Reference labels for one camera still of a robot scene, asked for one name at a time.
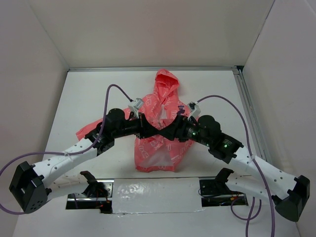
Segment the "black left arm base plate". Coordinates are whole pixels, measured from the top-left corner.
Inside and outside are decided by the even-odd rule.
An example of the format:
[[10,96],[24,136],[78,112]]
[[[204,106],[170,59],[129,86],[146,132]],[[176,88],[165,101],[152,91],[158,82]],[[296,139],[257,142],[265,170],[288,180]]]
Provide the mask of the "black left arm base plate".
[[102,214],[112,214],[114,180],[97,179],[89,171],[81,171],[83,189],[67,196],[66,210],[98,209]]

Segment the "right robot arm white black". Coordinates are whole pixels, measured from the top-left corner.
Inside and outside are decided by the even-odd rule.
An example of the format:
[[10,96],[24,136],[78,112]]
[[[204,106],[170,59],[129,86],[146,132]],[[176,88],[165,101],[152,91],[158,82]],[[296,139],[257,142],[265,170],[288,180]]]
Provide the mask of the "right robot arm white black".
[[251,156],[240,141],[221,131],[220,124],[212,116],[204,115],[193,121],[178,115],[171,124],[154,134],[170,141],[192,140],[207,146],[215,158],[263,181],[263,185],[251,192],[252,196],[272,201],[282,217],[299,221],[310,197],[310,180],[303,175],[288,174],[258,156]]

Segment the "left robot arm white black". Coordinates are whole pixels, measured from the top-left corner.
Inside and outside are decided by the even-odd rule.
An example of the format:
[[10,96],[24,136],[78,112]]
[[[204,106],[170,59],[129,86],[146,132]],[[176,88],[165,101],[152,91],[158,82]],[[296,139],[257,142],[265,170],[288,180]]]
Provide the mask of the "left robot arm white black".
[[24,214],[33,213],[49,200],[59,197],[58,191],[62,189],[66,190],[67,195],[81,192],[89,198],[108,198],[108,189],[89,171],[81,171],[74,177],[63,175],[112,148],[117,138],[136,135],[139,139],[145,139],[161,135],[173,140],[176,129],[175,122],[158,129],[149,123],[143,113],[136,116],[131,112],[129,118],[125,118],[123,110],[111,109],[95,129],[67,150],[50,152],[51,158],[35,164],[26,161],[20,163],[14,172],[9,190]]

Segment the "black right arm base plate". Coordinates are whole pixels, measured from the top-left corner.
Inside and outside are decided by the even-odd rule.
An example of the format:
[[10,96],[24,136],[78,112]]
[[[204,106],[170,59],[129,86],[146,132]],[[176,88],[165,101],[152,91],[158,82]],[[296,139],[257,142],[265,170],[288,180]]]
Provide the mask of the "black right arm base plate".
[[199,179],[198,194],[201,196],[202,207],[248,205],[245,195],[232,191],[226,183],[234,172],[223,168],[215,177]]

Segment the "pink hooded kids jacket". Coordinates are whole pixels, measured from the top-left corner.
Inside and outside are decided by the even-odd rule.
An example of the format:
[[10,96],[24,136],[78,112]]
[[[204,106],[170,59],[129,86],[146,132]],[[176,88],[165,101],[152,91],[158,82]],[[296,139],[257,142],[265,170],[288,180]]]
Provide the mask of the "pink hooded kids jacket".
[[[178,97],[179,80],[166,69],[156,73],[153,92],[143,97],[140,112],[147,121],[161,130],[170,125],[177,115],[188,116],[189,108]],[[156,135],[146,139],[136,138],[134,142],[135,168],[140,172],[174,172],[193,141],[169,141]]]

